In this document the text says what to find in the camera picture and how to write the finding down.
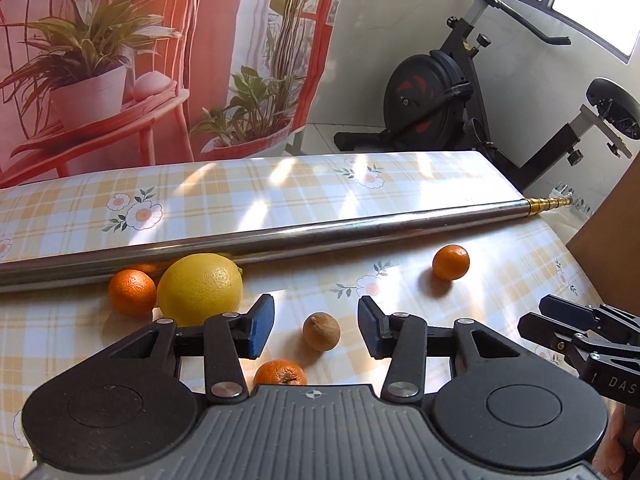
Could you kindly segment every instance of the potted plant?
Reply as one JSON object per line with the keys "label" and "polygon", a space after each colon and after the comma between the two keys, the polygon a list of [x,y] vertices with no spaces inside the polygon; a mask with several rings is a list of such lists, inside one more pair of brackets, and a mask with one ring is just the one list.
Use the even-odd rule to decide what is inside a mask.
{"label": "potted plant", "polygon": [[262,78],[248,66],[232,77],[235,95],[228,106],[222,110],[203,108],[202,120],[191,131],[192,138],[200,137],[200,142],[194,142],[202,146],[200,158],[241,158],[278,144],[284,149],[295,103],[281,109],[280,100],[283,94],[289,94],[292,77]]}
{"label": "potted plant", "polygon": [[22,91],[24,114],[49,91],[67,131],[120,112],[132,57],[179,32],[144,12],[152,0],[98,1],[71,0],[73,20],[47,16],[23,24],[40,33],[25,41],[40,53],[0,82],[0,89],[14,85],[4,102]]}
{"label": "potted plant", "polygon": [[[265,70],[270,78],[261,78],[246,66],[232,75],[236,95],[228,106],[204,109],[202,120],[192,130],[196,152],[201,146],[200,158],[282,155],[308,70],[306,56],[313,28],[303,12],[312,2],[270,0],[273,19],[268,22],[265,44]],[[203,132],[210,138],[203,139]]]}

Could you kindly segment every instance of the printed curtain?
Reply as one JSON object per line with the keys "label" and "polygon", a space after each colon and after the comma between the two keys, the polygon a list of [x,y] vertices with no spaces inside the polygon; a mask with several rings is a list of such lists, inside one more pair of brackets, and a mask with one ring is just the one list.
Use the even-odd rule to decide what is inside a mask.
{"label": "printed curtain", "polygon": [[304,126],[339,0],[0,0],[0,188]]}

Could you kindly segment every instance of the floor tile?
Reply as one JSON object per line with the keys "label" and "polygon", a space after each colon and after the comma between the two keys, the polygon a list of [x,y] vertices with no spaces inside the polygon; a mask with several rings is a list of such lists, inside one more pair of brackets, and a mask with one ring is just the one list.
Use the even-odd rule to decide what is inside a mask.
{"label": "floor tile", "polygon": [[376,128],[374,126],[353,126],[352,124],[314,124],[314,126],[320,131],[320,134],[326,141],[329,148],[333,153],[376,153],[377,150],[373,146],[359,146],[353,152],[341,152],[334,144],[334,135],[336,132],[353,132],[355,134],[363,133],[379,133],[384,128]]}
{"label": "floor tile", "polygon": [[[294,136],[289,137],[290,144],[293,143],[293,137]],[[304,136],[302,137],[302,152],[306,155],[327,155],[333,153],[314,124],[305,126]]]}

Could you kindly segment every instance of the daisy print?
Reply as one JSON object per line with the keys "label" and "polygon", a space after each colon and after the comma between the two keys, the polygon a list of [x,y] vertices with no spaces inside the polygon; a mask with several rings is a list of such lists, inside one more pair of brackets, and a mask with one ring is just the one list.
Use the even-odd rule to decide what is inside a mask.
{"label": "daisy print", "polygon": [[355,285],[346,286],[336,283],[335,286],[337,288],[332,288],[331,292],[335,292],[338,298],[341,298],[343,294],[348,298],[355,291],[360,298],[362,296],[371,296],[378,303],[381,303],[382,279],[384,276],[388,276],[387,271],[393,266],[394,264],[391,261],[382,262],[380,260],[373,264],[374,273],[358,278]]}
{"label": "daisy print", "polygon": [[134,195],[133,203],[131,203],[129,195],[124,193],[118,193],[110,198],[107,208],[122,212],[111,218],[102,231],[105,233],[111,230],[117,232],[128,228],[142,231],[151,229],[158,224],[162,218],[162,205],[151,200],[156,195],[154,189],[154,187],[140,189]]}
{"label": "daisy print", "polygon": [[575,285],[569,282],[569,278],[564,273],[564,269],[562,268],[562,263],[558,258],[555,259],[556,263],[556,278],[561,286],[564,288],[568,288],[572,293],[578,296],[578,290],[575,288]]}
{"label": "daisy print", "polygon": [[385,183],[384,179],[380,177],[380,173],[384,168],[376,166],[372,162],[367,162],[366,158],[346,158],[346,167],[335,170],[341,176],[347,179],[352,178],[358,184],[369,189],[377,189],[382,187]]}
{"label": "daisy print", "polygon": [[153,204],[151,200],[143,200],[129,208],[125,216],[125,222],[136,231],[142,231],[156,225],[161,218],[162,206]]}
{"label": "daisy print", "polygon": [[4,258],[11,249],[11,240],[3,238],[0,240],[0,258]]}
{"label": "daisy print", "polygon": [[130,202],[131,199],[129,198],[129,195],[117,193],[107,201],[107,207],[112,211],[120,211],[121,209],[126,208]]}
{"label": "daisy print", "polygon": [[22,447],[31,449],[27,438],[24,436],[24,430],[22,429],[22,410],[14,416],[14,435]]}

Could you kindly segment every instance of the brown nut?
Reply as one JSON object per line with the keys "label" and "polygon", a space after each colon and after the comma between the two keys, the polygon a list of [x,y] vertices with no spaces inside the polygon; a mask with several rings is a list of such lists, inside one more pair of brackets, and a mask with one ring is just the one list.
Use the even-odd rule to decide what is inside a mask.
{"label": "brown nut", "polygon": [[302,337],[314,350],[326,352],[335,348],[340,341],[340,325],[329,314],[316,312],[306,318],[302,326]]}

